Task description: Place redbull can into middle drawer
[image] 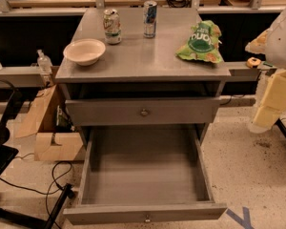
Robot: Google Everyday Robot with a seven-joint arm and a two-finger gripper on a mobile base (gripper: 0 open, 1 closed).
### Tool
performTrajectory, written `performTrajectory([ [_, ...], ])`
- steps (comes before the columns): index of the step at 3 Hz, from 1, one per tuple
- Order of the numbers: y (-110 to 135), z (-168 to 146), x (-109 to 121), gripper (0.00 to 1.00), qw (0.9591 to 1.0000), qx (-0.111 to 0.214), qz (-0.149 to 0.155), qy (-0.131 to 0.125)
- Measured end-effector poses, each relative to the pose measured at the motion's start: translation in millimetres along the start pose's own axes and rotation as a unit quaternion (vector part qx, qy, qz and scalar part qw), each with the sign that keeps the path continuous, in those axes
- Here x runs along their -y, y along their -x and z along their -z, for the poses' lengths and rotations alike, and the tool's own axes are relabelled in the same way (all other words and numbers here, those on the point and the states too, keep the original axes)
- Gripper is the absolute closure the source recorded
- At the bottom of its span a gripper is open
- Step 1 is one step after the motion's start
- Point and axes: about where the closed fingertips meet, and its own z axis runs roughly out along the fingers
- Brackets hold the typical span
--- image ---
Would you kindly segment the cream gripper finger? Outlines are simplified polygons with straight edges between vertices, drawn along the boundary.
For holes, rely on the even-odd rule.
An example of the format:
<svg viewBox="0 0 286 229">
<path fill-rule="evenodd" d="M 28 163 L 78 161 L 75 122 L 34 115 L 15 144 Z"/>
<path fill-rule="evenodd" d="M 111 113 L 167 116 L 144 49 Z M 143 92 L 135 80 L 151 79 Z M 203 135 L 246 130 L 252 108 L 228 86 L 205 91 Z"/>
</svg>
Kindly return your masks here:
<svg viewBox="0 0 286 229">
<path fill-rule="evenodd" d="M 267 132 L 273 127 L 280 115 L 281 111 L 276 109 L 267 106 L 254 106 L 248 129 L 255 134 Z"/>
<path fill-rule="evenodd" d="M 270 76 L 261 105 L 278 111 L 286 110 L 286 70 L 280 70 Z"/>
</svg>

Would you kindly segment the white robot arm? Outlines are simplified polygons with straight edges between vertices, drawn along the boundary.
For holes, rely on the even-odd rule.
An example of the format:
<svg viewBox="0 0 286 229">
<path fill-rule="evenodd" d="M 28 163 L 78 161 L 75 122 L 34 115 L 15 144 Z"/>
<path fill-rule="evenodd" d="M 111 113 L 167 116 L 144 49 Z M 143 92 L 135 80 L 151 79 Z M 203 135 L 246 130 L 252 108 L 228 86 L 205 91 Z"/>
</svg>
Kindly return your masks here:
<svg viewBox="0 0 286 229">
<path fill-rule="evenodd" d="M 264 54 L 266 62 L 276 68 L 266 84 L 257 87 L 249 130 L 260 134 L 270 130 L 286 111 L 286 8 L 267 30 L 247 44 L 245 51 Z"/>
</svg>

